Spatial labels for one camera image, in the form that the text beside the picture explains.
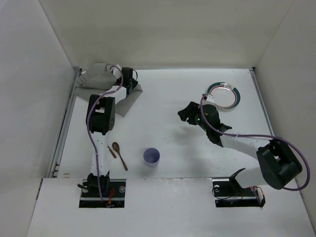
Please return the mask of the grey cloth placemat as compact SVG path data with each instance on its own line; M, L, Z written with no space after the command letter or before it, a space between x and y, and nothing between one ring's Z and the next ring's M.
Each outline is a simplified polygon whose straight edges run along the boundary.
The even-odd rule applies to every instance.
M82 74L76 81L75 94L81 99L88 101L92 94L101 95L108 91L116 91L120 87L118 91L110 96L115 98L116 113L124 117L143 93L143 89L138 83L133 91L126 95L126 89L122 86L122 72L120 78L116 78L109 71L109 66L106 63L97 63L83 69ZM136 80L138 79L138 74L135 70L133 77Z

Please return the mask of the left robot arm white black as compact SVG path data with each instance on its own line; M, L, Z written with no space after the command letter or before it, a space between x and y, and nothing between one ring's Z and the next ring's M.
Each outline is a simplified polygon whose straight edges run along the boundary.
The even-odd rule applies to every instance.
M93 147L91 170L80 188L104 198L111 191L108 146L116 115L124 117L143 90L135 69L96 64L79 76L75 92L88 102L85 124Z

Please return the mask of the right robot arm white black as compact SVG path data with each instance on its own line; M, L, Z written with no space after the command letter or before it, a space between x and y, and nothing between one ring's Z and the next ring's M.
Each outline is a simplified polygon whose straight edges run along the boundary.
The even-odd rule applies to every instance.
M261 176L270 187L281 190L303 170L289 145L277 138L243 137L232 127L220 122L219 113L211 104L190 102L178 113L181 121L198 125L209 141L219 147L246 154L258 161Z

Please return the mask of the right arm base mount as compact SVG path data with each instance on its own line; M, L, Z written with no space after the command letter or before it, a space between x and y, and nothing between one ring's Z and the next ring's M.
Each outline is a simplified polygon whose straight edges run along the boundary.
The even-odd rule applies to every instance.
M266 204L265 194L261 187L242 188L229 179L213 179L212 195L217 208L259 207Z

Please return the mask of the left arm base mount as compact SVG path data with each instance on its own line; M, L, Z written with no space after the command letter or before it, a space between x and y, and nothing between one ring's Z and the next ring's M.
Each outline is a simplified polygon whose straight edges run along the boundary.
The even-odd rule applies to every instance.
M98 186L89 187L88 181L78 184L81 189L79 208L124 208L126 180L112 179L108 186L102 190L102 198Z

